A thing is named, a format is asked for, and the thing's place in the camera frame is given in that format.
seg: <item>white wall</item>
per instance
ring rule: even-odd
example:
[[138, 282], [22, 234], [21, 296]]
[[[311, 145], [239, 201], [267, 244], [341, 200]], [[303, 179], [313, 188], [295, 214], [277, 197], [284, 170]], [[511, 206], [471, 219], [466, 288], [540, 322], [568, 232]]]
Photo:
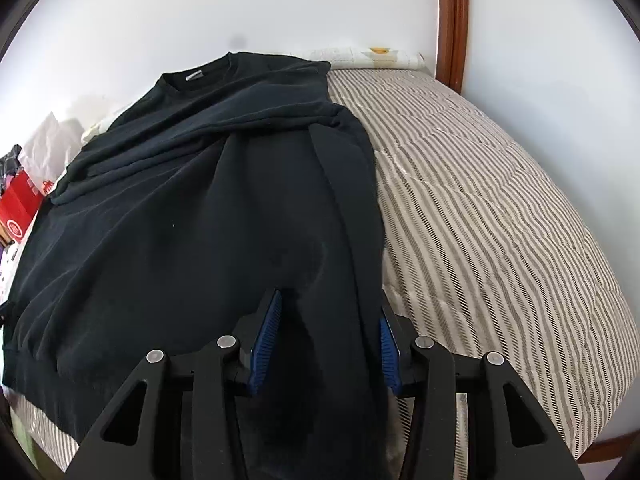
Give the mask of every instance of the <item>white wall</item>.
[[437, 0], [41, 0], [0, 62], [0, 153], [49, 111], [84, 126], [229, 50], [391, 46], [435, 66]]
[[[470, 0], [463, 95], [546, 170], [640, 321], [640, 41], [611, 0]], [[604, 436], [640, 428], [640, 381]]]

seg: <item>red bag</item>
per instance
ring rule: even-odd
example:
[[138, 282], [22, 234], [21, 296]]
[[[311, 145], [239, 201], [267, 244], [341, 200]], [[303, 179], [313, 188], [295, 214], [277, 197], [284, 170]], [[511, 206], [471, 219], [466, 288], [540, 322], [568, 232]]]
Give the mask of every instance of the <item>red bag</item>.
[[16, 242], [22, 241], [43, 198], [25, 171], [14, 177], [0, 198], [0, 221]]

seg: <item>pile of clothes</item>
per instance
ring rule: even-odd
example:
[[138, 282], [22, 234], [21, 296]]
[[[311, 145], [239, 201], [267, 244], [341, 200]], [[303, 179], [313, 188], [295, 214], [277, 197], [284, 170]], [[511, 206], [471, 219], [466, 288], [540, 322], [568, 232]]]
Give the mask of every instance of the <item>pile of clothes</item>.
[[18, 160], [21, 151], [20, 144], [15, 144], [9, 153], [0, 157], [0, 196], [4, 195], [14, 176], [22, 171], [22, 164]]

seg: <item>wrinkled fabric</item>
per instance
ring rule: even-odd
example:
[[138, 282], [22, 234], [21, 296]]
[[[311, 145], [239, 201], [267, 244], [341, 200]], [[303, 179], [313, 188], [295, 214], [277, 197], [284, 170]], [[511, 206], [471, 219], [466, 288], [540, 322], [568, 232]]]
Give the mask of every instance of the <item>wrinkled fabric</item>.
[[149, 350], [196, 351], [276, 287], [266, 383], [238, 407], [249, 468], [386, 478], [373, 151], [328, 69], [228, 54], [163, 75], [86, 145], [20, 261], [4, 384], [80, 442]]

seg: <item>striped bed cover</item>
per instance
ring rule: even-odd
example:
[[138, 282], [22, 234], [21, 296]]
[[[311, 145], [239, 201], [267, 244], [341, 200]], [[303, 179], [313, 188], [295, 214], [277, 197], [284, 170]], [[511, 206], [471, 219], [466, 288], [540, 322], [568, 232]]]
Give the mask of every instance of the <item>striped bed cover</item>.
[[[639, 364], [638, 332], [596, 241], [542, 169], [481, 111], [429, 75], [340, 70], [331, 99], [376, 153], [386, 226], [383, 286], [421, 335], [511, 362], [579, 456]], [[22, 396], [10, 403], [63, 469], [78, 445]], [[411, 405], [390, 398], [388, 459], [399, 471]], [[466, 478], [458, 397], [456, 478]]]

